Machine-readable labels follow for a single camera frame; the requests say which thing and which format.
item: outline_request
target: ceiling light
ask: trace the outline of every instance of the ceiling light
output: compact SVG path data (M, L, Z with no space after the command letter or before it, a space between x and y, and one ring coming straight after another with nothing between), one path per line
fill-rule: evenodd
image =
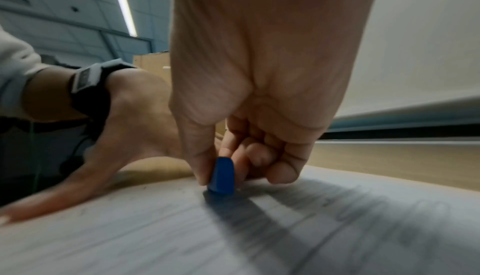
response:
M125 20L128 33L132 37L137 37L137 30L135 29L135 23L134 19L132 18L132 12L130 11L128 0L118 0L118 3L120 3L121 14Z

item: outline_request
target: ceiling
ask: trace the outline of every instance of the ceiling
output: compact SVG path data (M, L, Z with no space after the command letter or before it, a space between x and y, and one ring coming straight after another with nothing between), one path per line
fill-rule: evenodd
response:
M128 36L117 0L29 2L0 0L0 25L61 62L82 66L115 56L131 62L168 49L170 0L128 0L140 39Z

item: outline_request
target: smartwatch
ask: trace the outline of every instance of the smartwatch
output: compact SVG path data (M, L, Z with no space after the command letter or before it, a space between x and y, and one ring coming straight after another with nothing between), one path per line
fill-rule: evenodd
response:
M110 93L105 87L107 77L123 69L136 69L136 66L115 59L78 69L68 85L71 106L103 128L110 112Z

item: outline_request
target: blue game piece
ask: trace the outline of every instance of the blue game piece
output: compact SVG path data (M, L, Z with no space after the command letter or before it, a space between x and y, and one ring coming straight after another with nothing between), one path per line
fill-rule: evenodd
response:
M207 189L219 194L233 194L235 192L234 163L228 157L218 157L215 169L211 175Z

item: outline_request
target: forearm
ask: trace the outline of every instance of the forearm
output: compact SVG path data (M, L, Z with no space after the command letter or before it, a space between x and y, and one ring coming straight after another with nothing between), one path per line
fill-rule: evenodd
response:
M85 118L71 106L69 80L73 69L52 66L38 72L23 90L22 107L34 121L53 122Z

